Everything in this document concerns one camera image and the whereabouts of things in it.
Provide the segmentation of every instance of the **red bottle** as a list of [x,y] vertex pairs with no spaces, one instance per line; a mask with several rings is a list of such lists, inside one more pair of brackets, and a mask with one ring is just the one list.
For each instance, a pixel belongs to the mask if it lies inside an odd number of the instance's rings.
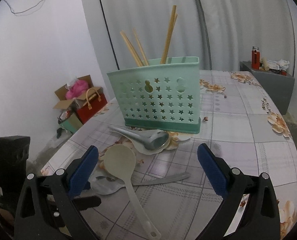
[[259,69],[259,59],[260,53],[258,47],[253,47],[252,49],[252,68]]

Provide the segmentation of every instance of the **metal spoon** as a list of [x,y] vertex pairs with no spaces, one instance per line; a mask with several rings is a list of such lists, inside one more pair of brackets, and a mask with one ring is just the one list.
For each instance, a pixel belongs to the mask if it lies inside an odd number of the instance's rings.
[[113,176],[121,179],[125,183],[127,194],[133,205],[134,211],[144,231],[150,240],[161,239],[161,233],[153,225],[144,209],[142,208],[130,181],[136,165],[134,152],[125,145],[117,144],[108,148],[104,156],[104,166]]
[[147,131],[125,130],[116,126],[110,126],[110,129],[141,143],[145,149],[154,151],[161,148],[168,142],[169,134],[162,130],[149,130],[150,136],[145,136]]
[[[190,174],[188,172],[184,172],[184,173],[175,174],[172,176],[166,176],[160,179],[152,179],[149,181],[143,181],[141,183],[133,183],[133,186],[155,185],[155,184],[175,182],[178,180],[186,179],[189,176]],[[105,177],[105,176],[90,178],[89,181],[90,181],[90,186],[92,190],[94,190],[96,193],[100,195],[109,195],[118,191],[120,188],[125,187],[125,184],[121,179],[114,180],[110,177]]]

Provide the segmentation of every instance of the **blue gripper pad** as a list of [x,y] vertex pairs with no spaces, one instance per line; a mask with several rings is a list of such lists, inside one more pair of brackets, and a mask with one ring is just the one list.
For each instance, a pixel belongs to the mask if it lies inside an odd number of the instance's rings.
[[90,146],[80,159],[73,160],[67,168],[68,192],[67,195],[72,199],[79,196],[88,182],[96,164],[98,162],[98,150],[95,146]]
[[227,179],[219,166],[217,165],[214,158],[216,158],[213,153],[201,144],[197,149],[197,158],[200,162],[203,170],[206,173],[215,193],[219,196],[225,198],[228,194],[227,192]]

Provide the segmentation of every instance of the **bag handle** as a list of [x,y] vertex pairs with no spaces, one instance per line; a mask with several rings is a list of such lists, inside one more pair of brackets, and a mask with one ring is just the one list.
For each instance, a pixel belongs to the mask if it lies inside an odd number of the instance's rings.
[[[92,95],[90,98],[88,98],[88,92],[89,92],[90,90],[94,90],[96,94],[94,94],[94,95]],[[89,110],[92,109],[92,105],[90,104],[90,100],[91,100],[92,98],[94,98],[96,95],[98,95],[98,101],[100,102],[100,101],[101,101],[101,96],[99,95],[99,93],[97,92],[97,90],[95,90],[94,88],[90,88],[90,89],[88,89],[87,92],[86,92],[86,101],[87,101]]]

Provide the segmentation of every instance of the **pink bag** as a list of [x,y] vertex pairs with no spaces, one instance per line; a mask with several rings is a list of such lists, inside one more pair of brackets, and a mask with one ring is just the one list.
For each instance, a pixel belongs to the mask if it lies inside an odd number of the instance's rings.
[[88,83],[85,80],[77,80],[75,84],[67,91],[66,99],[73,99],[79,97],[87,89],[89,89]]

